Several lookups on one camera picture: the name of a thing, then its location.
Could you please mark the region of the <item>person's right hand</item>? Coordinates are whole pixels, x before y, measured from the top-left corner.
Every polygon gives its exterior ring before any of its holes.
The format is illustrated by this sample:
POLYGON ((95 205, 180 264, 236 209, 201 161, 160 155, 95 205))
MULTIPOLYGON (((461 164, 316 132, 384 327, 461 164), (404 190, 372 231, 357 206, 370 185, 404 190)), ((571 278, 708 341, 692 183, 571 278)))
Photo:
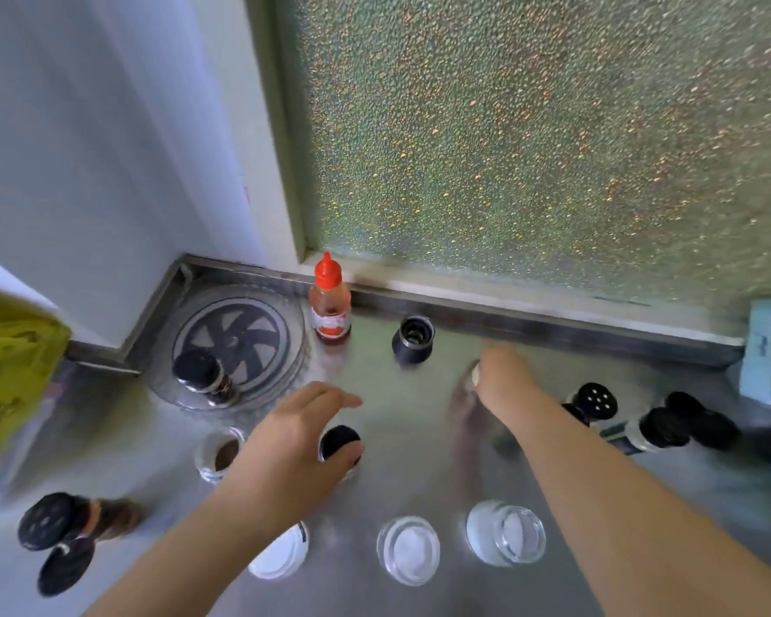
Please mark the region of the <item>person's right hand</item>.
POLYGON ((535 380, 528 362, 514 347, 511 347, 510 393, 503 404, 483 405, 516 437, 524 436, 535 425, 544 423, 546 418, 554 416, 562 408, 545 393, 535 380))

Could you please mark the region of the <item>person's left hand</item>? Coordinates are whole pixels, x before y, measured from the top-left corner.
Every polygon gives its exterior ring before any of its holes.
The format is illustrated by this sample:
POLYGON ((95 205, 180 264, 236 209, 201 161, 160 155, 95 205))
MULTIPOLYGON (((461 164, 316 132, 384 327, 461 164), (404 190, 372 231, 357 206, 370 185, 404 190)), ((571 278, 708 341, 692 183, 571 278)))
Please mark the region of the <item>person's left hand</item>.
POLYGON ((317 449, 329 422, 362 399, 312 382, 286 396, 247 438, 220 487, 273 536, 309 517, 339 484, 322 477, 317 449))

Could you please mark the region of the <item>blurred glass spice jar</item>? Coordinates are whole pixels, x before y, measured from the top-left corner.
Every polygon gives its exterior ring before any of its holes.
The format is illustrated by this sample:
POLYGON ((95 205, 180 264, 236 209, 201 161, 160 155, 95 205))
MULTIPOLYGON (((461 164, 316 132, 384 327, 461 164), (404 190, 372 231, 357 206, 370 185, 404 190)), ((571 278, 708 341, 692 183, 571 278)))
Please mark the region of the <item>blurred glass spice jar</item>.
POLYGON ((478 443, 489 426, 491 414, 478 397, 478 380, 479 361, 474 360, 466 366, 454 383, 448 416, 453 440, 458 445, 478 443))

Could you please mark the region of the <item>person's right forearm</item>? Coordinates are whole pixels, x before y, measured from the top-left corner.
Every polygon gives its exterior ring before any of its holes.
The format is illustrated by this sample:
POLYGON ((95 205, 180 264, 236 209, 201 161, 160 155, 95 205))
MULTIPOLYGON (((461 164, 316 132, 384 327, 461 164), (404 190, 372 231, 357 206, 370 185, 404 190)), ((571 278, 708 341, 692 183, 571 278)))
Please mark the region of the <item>person's right forearm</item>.
POLYGON ((504 419, 607 617, 771 617, 771 567, 552 398, 504 419))

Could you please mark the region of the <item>person's left forearm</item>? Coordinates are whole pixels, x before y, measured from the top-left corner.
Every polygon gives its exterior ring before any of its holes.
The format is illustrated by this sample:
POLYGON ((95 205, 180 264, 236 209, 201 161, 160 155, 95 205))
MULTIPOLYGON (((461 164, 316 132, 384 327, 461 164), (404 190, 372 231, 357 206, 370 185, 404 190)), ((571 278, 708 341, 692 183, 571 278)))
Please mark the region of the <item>person's left forearm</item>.
POLYGON ((206 617, 249 563, 310 508, 303 491, 223 481, 83 617, 206 617))

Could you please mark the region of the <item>black open-top grinder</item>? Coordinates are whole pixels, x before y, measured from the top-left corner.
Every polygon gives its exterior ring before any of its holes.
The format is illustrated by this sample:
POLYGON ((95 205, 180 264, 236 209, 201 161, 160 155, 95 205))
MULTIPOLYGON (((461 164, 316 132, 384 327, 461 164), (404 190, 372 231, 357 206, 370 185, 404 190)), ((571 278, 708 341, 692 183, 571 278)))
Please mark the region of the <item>black open-top grinder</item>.
POLYGON ((414 368, 432 354, 436 329, 429 317, 411 314, 403 318, 391 341, 395 362, 414 368))

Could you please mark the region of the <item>glass jar of white powder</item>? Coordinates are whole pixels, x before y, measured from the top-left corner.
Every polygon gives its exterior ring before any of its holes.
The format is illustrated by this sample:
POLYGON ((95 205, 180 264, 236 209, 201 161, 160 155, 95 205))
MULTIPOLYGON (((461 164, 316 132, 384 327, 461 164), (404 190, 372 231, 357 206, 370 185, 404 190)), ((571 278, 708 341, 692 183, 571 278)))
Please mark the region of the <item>glass jar of white powder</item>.
POLYGON ((528 508, 483 500, 469 511, 465 533, 472 552, 484 563, 518 568, 540 560, 547 536, 540 518, 528 508))
POLYGON ((409 587, 421 587, 438 570, 441 542, 426 519, 403 516, 388 521, 380 529, 377 555, 391 578, 409 587))

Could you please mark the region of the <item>jar with perforated black lid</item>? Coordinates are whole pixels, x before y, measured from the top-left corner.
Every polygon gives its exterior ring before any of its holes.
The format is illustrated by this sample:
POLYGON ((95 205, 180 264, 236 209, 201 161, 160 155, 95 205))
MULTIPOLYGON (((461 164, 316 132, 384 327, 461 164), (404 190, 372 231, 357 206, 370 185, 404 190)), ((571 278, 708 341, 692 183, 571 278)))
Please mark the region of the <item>jar with perforated black lid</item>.
POLYGON ((605 386, 589 382, 578 388, 562 404, 583 425, 612 419, 618 412, 618 403, 614 394, 605 386))

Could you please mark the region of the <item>white-lidded jar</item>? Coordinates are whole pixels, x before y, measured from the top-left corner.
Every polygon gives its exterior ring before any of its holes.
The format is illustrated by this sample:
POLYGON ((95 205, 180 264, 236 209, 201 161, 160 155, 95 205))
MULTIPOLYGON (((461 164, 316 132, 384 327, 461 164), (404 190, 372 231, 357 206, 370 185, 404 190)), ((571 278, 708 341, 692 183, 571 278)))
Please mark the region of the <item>white-lidded jar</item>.
POLYGON ((306 524, 299 521, 272 541, 247 566, 247 571, 260 580, 278 580, 294 574, 306 561, 310 537, 306 524))

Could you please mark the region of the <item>open jar of brown spice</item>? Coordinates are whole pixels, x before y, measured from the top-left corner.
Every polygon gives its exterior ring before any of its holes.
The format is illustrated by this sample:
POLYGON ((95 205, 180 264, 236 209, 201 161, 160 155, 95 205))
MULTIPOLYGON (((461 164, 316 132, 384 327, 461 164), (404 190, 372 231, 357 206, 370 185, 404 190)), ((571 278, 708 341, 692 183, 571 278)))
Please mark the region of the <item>open jar of brown spice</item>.
POLYGON ((211 485, 218 484, 245 442, 245 433, 237 427, 219 428, 207 434, 194 454, 195 469, 200 477, 211 485))

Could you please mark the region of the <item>red-capped sauce bottle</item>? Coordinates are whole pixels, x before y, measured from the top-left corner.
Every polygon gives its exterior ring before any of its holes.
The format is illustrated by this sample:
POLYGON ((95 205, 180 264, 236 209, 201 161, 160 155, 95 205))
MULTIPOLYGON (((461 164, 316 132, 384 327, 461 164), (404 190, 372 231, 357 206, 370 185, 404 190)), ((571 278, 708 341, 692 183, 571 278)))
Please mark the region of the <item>red-capped sauce bottle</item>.
POLYGON ((323 344, 340 345, 350 336, 351 290, 344 282, 339 262, 328 251, 315 265, 314 275, 308 294, 311 327, 323 344))

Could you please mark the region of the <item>round glass fan-pattern lid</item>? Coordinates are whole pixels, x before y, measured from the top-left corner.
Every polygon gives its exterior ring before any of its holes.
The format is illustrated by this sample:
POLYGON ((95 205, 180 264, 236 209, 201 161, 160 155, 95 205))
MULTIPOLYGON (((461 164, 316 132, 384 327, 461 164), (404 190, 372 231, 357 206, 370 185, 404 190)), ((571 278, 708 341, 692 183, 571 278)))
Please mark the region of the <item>round glass fan-pattern lid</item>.
POLYGON ((225 421, 260 414, 291 391, 308 349, 298 300, 250 285, 206 286, 190 291, 168 315, 144 377, 160 400, 201 418, 225 421), (174 376, 175 360, 195 349, 218 360, 237 393, 233 404, 212 405, 174 376))

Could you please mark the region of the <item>black-lidded glass spice jar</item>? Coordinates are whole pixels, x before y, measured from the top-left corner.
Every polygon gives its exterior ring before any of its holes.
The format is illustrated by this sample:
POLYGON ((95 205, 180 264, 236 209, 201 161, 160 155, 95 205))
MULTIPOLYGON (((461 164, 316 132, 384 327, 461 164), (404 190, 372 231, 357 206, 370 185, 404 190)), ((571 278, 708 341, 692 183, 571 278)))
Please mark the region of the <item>black-lidded glass spice jar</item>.
POLYGON ((195 348, 175 357, 172 364, 175 380, 185 389, 201 396, 209 405, 226 407, 239 399, 239 390, 224 365, 205 348, 195 348))

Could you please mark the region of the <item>white-banded black-lidded jar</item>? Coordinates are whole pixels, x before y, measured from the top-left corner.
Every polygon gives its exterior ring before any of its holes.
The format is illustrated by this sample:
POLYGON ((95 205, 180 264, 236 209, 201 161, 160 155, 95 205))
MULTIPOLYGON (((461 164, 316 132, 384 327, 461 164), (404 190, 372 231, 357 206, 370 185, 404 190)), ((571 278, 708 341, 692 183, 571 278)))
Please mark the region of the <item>white-banded black-lidded jar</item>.
POLYGON ((656 453, 690 443, 688 426, 665 407, 603 428, 599 436, 627 456, 656 453))

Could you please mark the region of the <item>frosted glass window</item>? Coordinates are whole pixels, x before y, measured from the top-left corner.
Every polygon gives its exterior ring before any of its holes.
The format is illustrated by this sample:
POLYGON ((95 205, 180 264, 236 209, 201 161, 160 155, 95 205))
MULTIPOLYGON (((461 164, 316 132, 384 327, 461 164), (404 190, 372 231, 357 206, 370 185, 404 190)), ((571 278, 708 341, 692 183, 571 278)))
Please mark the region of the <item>frosted glass window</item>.
POLYGON ((771 297, 771 0, 275 0, 308 245, 771 297))

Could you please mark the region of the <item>brown spice jar black lid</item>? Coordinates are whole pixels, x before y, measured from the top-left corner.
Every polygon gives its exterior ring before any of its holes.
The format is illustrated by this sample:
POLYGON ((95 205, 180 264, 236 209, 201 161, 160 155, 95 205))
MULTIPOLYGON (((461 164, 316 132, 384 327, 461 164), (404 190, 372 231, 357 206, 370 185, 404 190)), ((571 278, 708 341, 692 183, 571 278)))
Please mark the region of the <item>brown spice jar black lid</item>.
POLYGON ((24 513, 17 538, 29 551, 49 550, 74 539, 99 543, 129 534, 143 518, 144 509, 127 497, 58 492, 43 496, 24 513))

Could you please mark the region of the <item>black perforated jar lid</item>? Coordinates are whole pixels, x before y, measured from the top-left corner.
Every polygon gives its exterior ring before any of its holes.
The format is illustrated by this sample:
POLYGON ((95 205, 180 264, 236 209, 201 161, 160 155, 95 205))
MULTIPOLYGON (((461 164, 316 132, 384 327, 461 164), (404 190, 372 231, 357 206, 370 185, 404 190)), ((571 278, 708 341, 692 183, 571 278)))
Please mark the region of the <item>black perforated jar lid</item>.
POLYGON ((37 579, 41 597, 51 598, 71 589, 88 570, 96 543, 89 537, 79 537, 55 546, 42 565, 37 579))

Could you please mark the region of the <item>yellow-green plastic bag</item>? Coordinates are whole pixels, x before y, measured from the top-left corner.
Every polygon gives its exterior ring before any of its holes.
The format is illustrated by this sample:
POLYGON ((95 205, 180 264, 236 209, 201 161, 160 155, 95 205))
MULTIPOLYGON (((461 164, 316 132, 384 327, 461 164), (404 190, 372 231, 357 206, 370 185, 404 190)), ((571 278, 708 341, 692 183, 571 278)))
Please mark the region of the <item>yellow-green plastic bag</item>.
POLYGON ((48 314, 0 307, 0 452, 37 409, 71 337, 48 314))

